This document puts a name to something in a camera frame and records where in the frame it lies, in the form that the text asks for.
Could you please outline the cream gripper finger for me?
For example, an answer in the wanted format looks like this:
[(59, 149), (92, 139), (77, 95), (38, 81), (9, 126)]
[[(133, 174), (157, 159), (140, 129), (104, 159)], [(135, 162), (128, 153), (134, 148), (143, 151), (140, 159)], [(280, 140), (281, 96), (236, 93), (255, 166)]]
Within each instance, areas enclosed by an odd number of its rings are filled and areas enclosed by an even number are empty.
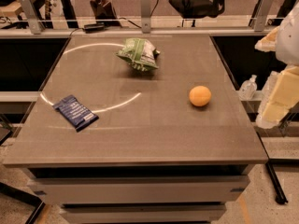
[(289, 111), (299, 102), (299, 67), (288, 65), (278, 73), (271, 94), (263, 97), (255, 120), (258, 127), (271, 129), (278, 126)]
[(274, 28), (269, 34), (259, 40), (254, 48), (259, 51), (269, 52), (276, 50), (278, 28)]

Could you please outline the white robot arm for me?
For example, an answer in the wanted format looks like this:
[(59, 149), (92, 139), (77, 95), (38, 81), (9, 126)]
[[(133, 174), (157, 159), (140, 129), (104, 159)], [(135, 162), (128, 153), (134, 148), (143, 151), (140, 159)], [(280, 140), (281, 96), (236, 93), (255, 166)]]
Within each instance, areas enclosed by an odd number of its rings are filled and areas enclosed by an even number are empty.
[(255, 122), (260, 128), (271, 129), (299, 103), (299, 4), (255, 48), (274, 51), (276, 58), (286, 64), (281, 72), (270, 74), (262, 89)]

